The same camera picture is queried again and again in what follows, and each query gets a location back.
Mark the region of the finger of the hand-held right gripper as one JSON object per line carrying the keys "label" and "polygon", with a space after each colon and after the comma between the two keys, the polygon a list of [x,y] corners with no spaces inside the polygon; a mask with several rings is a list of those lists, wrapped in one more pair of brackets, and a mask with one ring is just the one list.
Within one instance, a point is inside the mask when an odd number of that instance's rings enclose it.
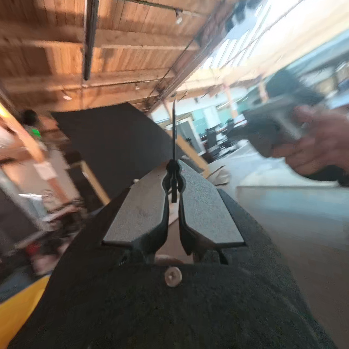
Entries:
{"label": "finger of the hand-held right gripper", "polygon": [[273,148],[282,139],[284,130],[276,124],[245,124],[233,127],[226,136],[234,141],[247,140],[264,158],[273,156]]}
{"label": "finger of the hand-held right gripper", "polygon": [[254,108],[246,109],[242,112],[247,121],[249,129],[264,129],[284,127],[283,117],[285,116],[286,102],[266,102]]}

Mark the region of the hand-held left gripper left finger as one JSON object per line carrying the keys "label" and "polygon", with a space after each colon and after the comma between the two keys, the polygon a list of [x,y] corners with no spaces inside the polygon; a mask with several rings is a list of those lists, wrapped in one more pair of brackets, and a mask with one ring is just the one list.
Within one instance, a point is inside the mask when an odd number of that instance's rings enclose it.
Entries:
{"label": "hand-held left gripper left finger", "polygon": [[155,255],[168,237],[169,200],[167,162],[129,189],[103,237],[103,245]]}

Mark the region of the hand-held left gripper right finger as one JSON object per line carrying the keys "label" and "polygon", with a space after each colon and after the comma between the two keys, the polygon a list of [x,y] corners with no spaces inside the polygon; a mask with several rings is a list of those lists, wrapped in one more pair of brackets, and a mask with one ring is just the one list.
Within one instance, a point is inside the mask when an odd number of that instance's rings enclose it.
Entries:
{"label": "hand-held left gripper right finger", "polygon": [[241,247],[245,241],[218,189],[177,161],[180,241],[187,255]]}

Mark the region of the thin black strip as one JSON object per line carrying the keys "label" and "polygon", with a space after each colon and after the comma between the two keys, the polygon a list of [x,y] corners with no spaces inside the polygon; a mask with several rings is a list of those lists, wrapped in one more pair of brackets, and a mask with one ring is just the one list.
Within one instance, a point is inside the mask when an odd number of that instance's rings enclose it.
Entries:
{"label": "thin black strip", "polygon": [[172,104],[172,160],[170,161],[170,173],[171,173],[171,202],[177,202],[177,159],[176,159],[176,140],[177,140],[177,129],[176,129],[176,99]]}

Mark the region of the person's right hand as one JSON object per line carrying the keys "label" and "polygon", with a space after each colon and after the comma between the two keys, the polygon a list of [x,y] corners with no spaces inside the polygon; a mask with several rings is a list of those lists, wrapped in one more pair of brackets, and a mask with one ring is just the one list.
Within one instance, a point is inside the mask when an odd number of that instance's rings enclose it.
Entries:
{"label": "person's right hand", "polygon": [[296,143],[273,149],[273,158],[284,158],[301,176],[313,175],[334,165],[348,174],[349,122],[346,115],[334,110],[295,107],[294,117],[308,125],[308,133]]}

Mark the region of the glossy flat tile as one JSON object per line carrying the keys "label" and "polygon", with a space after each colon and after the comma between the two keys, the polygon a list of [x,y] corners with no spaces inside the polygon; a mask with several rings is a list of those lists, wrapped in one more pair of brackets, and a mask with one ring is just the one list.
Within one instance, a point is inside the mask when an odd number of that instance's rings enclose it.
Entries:
{"label": "glossy flat tile", "polygon": [[226,186],[230,184],[232,175],[227,165],[220,165],[210,170],[206,179],[216,187]]}

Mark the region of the row of black office chairs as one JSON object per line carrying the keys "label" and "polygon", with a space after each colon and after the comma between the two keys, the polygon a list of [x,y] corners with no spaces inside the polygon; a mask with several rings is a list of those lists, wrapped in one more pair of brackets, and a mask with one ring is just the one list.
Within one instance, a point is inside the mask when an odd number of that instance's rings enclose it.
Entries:
{"label": "row of black office chairs", "polygon": [[206,152],[203,157],[208,163],[220,159],[225,155],[232,154],[241,147],[237,140],[228,137],[228,132],[234,126],[234,121],[228,120],[221,129],[218,126],[206,129],[206,142],[204,143]]}

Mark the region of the yellow plastic bin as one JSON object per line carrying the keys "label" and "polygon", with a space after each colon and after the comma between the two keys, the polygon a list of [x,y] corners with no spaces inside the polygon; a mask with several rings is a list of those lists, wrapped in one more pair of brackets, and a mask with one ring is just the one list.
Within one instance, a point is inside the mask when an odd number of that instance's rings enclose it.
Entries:
{"label": "yellow plastic bin", "polygon": [[0,305],[0,348],[10,341],[27,321],[40,301],[50,276],[44,276]]}

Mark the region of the black ceiling track fixture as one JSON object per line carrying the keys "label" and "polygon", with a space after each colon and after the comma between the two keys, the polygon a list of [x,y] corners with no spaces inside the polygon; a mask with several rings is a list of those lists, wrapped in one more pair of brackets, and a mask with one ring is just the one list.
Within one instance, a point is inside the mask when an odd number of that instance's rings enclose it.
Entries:
{"label": "black ceiling track fixture", "polygon": [[98,23],[99,0],[85,0],[83,16],[82,79],[90,80],[95,35]]}

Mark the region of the black board with wooden frame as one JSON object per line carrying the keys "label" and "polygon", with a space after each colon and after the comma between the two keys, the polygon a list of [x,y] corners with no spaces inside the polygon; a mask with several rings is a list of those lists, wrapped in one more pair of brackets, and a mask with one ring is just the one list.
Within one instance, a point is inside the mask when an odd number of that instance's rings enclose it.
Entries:
{"label": "black board with wooden frame", "polygon": [[172,138],[130,105],[51,112],[119,209],[134,179],[172,159]]}

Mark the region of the white paper wall sign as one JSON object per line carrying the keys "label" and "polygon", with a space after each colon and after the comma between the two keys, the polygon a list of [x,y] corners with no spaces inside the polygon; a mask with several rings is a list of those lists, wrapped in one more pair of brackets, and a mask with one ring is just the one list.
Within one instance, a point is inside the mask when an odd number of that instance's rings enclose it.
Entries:
{"label": "white paper wall sign", "polygon": [[44,161],[41,163],[34,163],[33,167],[39,177],[44,181],[57,178],[57,173],[50,162]]}

